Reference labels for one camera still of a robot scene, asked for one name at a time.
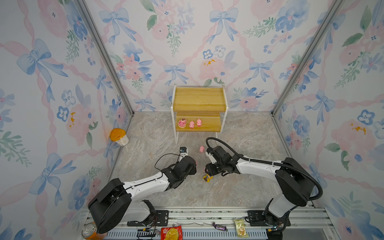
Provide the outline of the pink bear toy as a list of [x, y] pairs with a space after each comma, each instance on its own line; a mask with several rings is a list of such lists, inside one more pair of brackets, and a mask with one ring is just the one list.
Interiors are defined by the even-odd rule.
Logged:
[[181, 120], [179, 120], [178, 127], [180, 129], [184, 129], [186, 127], [186, 125], [187, 125], [187, 120], [186, 119], [182, 118]]

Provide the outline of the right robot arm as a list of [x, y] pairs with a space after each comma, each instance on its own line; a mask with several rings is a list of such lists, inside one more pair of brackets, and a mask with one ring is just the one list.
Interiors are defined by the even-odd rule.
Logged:
[[266, 208], [258, 214], [249, 214], [246, 221], [252, 225], [269, 227], [268, 232], [282, 232], [289, 224], [289, 215], [297, 207], [305, 207], [308, 202], [323, 196], [321, 184], [312, 177], [296, 160], [283, 161], [254, 159], [237, 153], [224, 141], [214, 138], [220, 145], [208, 145], [206, 155], [210, 163], [205, 172], [210, 176], [220, 174], [255, 175], [278, 183], [281, 194], [271, 199]]

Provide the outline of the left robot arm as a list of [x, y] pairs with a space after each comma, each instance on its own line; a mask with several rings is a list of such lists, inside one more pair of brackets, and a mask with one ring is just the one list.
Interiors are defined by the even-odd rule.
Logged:
[[142, 199], [176, 189], [187, 176], [196, 172], [196, 161], [184, 156], [151, 177], [133, 182], [122, 182], [119, 178], [109, 181], [88, 204], [97, 233], [107, 233], [121, 222], [138, 222], [144, 226], [151, 224], [156, 210], [150, 201]]

